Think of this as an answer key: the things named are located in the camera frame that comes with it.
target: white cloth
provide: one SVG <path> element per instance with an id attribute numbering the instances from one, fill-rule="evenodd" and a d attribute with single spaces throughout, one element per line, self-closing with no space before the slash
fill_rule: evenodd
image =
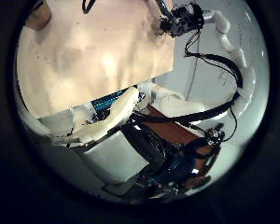
<path id="1" fill-rule="evenodd" d="M 125 89 L 173 69 L 174 40 L 155 36 L 154 0 L 100 0 L 83 14 L 78 0 L 48 0 L 40 31 L 23 28 L 18 76 L 36 118 Z"/>

